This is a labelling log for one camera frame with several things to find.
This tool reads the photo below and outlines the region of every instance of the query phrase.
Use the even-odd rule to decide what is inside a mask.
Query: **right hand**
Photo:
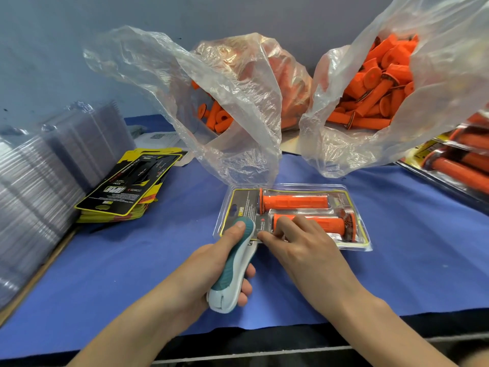
[[[282,216],[273,234],[261,231],[258,239],[268,246],[309,304],[330,321],[351,302],[361,301],[359,297],[371,296],[336,243],[314,220]]]

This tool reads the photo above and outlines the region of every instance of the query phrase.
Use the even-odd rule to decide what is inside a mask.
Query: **forearm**
[[[150,365],[173,337],[172,315],[153,290],[113,320],[70,362],[70,367]]]
[[[370,293],[346,303],[330,321],[375,367],[455,366]]]

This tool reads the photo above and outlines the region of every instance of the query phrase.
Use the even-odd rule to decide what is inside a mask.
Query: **table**
[[[149,131],[158,130],[153,125],[158,121]],[[397,314],[444,313],[453,326],[460,320],[469,324],[480,312],[487,312],[459,313],[489,307],[488,216],[399,166],[325,179],[301,157],[285,154],[277,182],[339,182],[348,187],[374,250],[343,253],[362,284],[385,299]],[[71,351],[85,346],[196,248],[213,242],[212,231],[226,189],[193,160],[169,172],[158,194],[159,202],[143,218],[95,232],[86,227],[0,329],[0,359],[51,353],[68,353],[58,354],[67,358]],[[191,336],[177,338],[162,356],[181,353],[180,346],[196,338],[205,345],[209,336],[195,334],[220,327],[226,328],[212,335],[227,340],[222,352],[240,348],[229,345],[233,344],[229,335],[260,340],[261,348],[344,344],[302,298],[266,247],[259,248],[253,263],[257,276],[252,280],[254,292],[248,305],[230,314],[206,312],[185,333]],[[430,322],[424,319],[420,327]],[[470,330],[452,327],[450,332],[489,331],[483,320],[472,323]],[[301,324],[318,325],[296,326]],[[281,334],[301,329],[307,336],[274,343],[277,326],[285,327],[279,328]]]

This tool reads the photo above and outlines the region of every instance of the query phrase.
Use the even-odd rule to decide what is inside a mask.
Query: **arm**
[[[242,222],[214,245],[195,251],[180,267],[113,320],[69,363],[70,367],[133,367],[152,363],[163,346],[185,331],[207,309],[205,294],[217,281],[233,246],[245,231]],[[250,264],[247,276],[253,277]],[[244,279],[238,305],[251,294]]]
[[[258,238],[306,300],[373,366],[455,366],[360,284],[317,222],[281,217],[274,234]]]

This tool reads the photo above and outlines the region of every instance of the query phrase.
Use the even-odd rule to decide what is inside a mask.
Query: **light blue wall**
[[[0,0],[0,121],[16,126],[75,100],[115,99],[125,117],[156,113],[133,86],[92,72],[82,43],[124,24],[184,48],[259,32],[314,71],[391,0]]]

